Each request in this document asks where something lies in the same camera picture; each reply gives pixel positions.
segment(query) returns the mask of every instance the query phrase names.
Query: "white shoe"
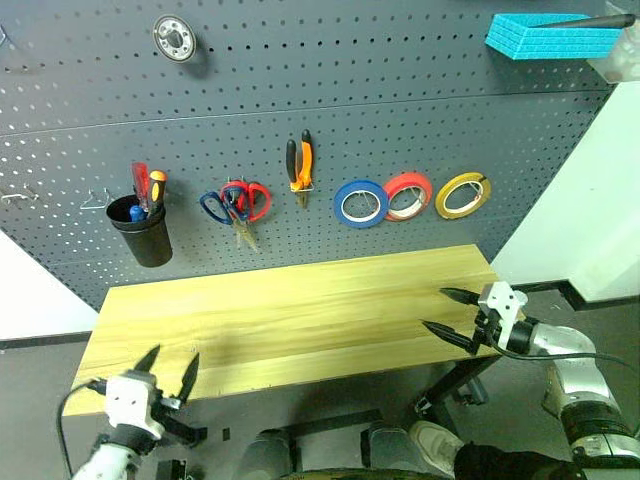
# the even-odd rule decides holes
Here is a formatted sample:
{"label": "white shoe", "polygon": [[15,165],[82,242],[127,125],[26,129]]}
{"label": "white shoe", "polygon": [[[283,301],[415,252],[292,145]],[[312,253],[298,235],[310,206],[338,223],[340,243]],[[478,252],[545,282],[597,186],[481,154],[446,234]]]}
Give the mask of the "white shoe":
{"label": "white shoe", "polygon": [[413,424],[409,437],[417,445],[425,462],[454,478],[453,464],[464,442],[446,428],[431,422]]}

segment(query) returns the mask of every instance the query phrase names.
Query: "masking tape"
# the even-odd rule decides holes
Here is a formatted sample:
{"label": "masking tape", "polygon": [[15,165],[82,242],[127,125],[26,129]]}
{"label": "masking tape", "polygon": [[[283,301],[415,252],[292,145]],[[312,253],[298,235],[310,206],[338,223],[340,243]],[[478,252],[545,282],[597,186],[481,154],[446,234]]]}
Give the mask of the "masking tape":
{"label": "masking tape", "polygon": [[[463,185],[471,185],[476,190],[472,201],[460,208],[447,207],[447,199],[454,190]],[[491,196],[491,183],[483,174],[469,172],[458,175],[447,182],[436,195],[436,210],[441,217],[447,219],[466,217],[479,209]]]}
{"label": "masking tape", "polygon": [[[403,173],[402,175],[392,178],[385,184],[384,190],[389,197],[389,212],[387,212],[387,216],[384,218],[392,222],[402,222],[418,215],[427,208],[427,204],[433,194],[433,188],[431,187],[429,179],[421,173],[414,172]],[[415,201],[401,210],[392,210],[391,202],[393,199],[407,190],[413,192],[416,197]]]}
{"label": "masking tape", "polygon": [[[348,214],[344,205],[346,201],[354,195],[373,195],[376,198],[377,205],[373,213],[365,217],[354,217]],[[349,182],[338,190],[333,199],[333,211],[335,216],[345,225],[354,228],[368,228],[380,223],[389,210],[389,198],[387,192],[370,180],[355,180]]]}

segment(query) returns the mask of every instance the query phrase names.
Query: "blue sponge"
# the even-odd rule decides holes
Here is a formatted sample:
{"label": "blue sponge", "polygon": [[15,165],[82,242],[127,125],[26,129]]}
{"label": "blue sponge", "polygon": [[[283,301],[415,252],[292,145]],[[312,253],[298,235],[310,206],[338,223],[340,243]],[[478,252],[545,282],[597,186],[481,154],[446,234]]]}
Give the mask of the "blue sponge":
{"label": "blue sponge", "polygon": [[620,28],[531,28],[589,18],[573,13],[498,13],[485,43],[514,60],[603,58],[622,33]]}

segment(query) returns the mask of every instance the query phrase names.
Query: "black cup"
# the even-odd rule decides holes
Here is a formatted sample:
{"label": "black cup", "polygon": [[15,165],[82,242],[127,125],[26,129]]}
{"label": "black cup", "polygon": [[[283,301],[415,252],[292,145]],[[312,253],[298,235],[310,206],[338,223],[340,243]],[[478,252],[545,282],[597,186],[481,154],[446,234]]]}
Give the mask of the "black cup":
{"label": "black cup", "polygon": [[111,202],[107,207],[107,216],[114,227],[122,234],[129,250],[143,267],[164,265],[173,255],[167,225],[164,222],[166,211],[160,211],[141,222],[132,222],[129,209],[138,205],[138,197],[128,195]]}

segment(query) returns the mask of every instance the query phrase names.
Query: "wooden tabletop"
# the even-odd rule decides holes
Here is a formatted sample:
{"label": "wooden tabletop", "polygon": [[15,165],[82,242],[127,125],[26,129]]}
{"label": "wooden tabletop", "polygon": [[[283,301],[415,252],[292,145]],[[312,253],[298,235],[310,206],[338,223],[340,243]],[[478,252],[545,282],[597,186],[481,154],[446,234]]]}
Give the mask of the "wooden tabletop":
{"label": "wooden tabletop", "polygon": [[[470,335],[477,309],[438,289],[479,292],[495,280],[465,245],[115,287],[74,384],[121,373],[158,343],[152,373],[165,395],[200,352],[193,399],[467,358],[419,320]],[[103,406],[83,391],[65,414]]]}

